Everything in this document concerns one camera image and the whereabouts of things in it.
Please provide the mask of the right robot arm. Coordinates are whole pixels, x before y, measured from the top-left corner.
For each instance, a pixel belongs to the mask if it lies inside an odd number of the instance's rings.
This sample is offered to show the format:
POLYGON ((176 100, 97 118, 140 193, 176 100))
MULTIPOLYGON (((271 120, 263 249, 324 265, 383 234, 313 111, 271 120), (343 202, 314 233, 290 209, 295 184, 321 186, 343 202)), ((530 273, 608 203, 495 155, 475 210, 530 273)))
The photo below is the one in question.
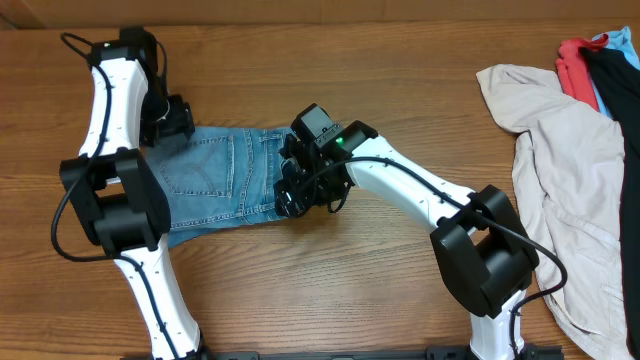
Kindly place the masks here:
POLYGON ((516 306, 539 258, 501 190, 475 192, 443 180, 360 121, 342 127, 296 120, 291 129, 274 187, 279 215, 299 218, 314 206, 335 213, 354 187, 378 195, 426 229, 446 288, 470 314, 470 344, 453 355, 529 358, 516 306))

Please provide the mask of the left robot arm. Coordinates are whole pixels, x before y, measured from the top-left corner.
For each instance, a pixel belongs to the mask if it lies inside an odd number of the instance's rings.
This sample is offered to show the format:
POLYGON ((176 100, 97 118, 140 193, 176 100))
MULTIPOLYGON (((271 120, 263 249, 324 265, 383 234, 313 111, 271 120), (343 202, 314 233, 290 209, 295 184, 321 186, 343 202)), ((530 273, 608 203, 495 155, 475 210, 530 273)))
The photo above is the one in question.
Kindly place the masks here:
POLYGON ((93 43, 83 54, 94 81, 90 126, 78 156, 60 164, 65 193, 51 224, 63 258, 112 261, 126 278, 145 321, 152 359, 207 359, 210 351, 179 288, 168 250, 167 197, 142 147, 192 136, 188 103, 167 89, 164 46, 151 34, 93 43), (56 236, 71 205, 97 256, 71 255, 56 236))

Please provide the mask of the light blue denim jeans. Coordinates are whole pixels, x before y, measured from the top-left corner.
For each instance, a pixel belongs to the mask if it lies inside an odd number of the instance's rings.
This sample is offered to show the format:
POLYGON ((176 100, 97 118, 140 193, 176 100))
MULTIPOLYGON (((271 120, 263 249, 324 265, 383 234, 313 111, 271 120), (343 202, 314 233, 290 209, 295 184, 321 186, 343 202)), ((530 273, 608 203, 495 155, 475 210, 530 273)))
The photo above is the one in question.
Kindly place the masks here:
POLYGON ((190 138, 162 139, 145 160, 170 207, 171 248, 215 231, 279 221, 275 183, 282 178, 288 128, 198 127, 190 138))

